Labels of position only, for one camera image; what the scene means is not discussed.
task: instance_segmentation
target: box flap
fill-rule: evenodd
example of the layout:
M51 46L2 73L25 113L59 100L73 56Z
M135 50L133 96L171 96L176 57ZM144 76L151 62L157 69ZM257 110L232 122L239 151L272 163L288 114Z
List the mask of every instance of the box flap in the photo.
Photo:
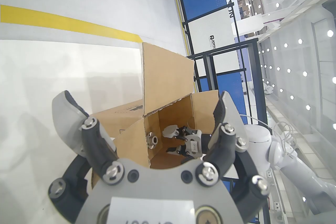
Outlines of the box flap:
M94 113L110 137L117 137L143 115L143 100Z
M218 90L204 91L192 94L192 108L196 129L203 134L212 134L215 128L213 111L218 102Z
M144 115L193 92L194 61L143 43Z
M148 149L144 130L144 119L141 118L114 139L119 158L128 158L139 165L149 168Z

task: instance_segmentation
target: cardboard box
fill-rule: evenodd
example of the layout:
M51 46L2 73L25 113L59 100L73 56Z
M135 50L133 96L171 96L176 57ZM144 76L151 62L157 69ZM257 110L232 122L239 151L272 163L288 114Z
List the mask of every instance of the cardboard box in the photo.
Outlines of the cardboard box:
M115 138L120 158L153 169L176 167L185 157L167 154L166 150L184 142L164 138L163 129L176 124L211 134L218 91L193 93L193 60L148 43L142 43L141 52L143 99L94 116L109 136ZM158 137L154 149L147 147L146 135L150 132ZM94 174L92 184L98 179Z

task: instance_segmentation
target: screw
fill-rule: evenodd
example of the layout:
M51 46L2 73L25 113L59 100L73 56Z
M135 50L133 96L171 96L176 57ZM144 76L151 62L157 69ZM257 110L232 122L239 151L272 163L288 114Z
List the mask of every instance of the screw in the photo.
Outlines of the screw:
M86 119L86 120L84 121L84 125L85 125L86 127L88 127L88 126L92 125L94 121L95 121L94 118L89 117L88 119Z
M245 146L246 142L241 137L238 137L237 144L241 147L241 146Z
M113 168L108 168L106 170L106 175L108 175L108 177L110 178L114 178L118 173L118 167L114 166Z
M60 186L58 189L55 190L55 194L56 194L56 195L59 194L60 191L61 191L62 189L63 189L63 188Z
M232 127L230 124L226 123L224 125L224 128L225 130L228 132L228 133L233 133L234 132L234 127Z
M258 181L257 185L258 185L259 189L262 190L262 191L267 190L268 187L269 187L268 184L267 184L267 181L261 180L261 179Z
M204 167L202 170L202 175L207 180L212 180L214 178L215 172L211 167Z

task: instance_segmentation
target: floor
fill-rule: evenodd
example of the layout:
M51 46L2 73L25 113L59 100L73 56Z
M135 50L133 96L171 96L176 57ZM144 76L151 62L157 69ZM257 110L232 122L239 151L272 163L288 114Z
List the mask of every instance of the floor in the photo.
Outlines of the floor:
M175 0L0 0L0 5L58 15L65 25L64 16L129 32L187 54ZM141 99L139 45L2 22L0 88L1 223L67 223L47 189L75 155L55 133L51 101L68 89L92 113Z

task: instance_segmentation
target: ceiling light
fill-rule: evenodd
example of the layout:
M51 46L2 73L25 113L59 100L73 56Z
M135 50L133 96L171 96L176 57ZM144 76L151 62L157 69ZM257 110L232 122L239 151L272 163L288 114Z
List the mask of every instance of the ceiling light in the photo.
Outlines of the ceiling light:
M330 29L330 30L327 32L327 36L332 37L333 35L334 35L334 32Z

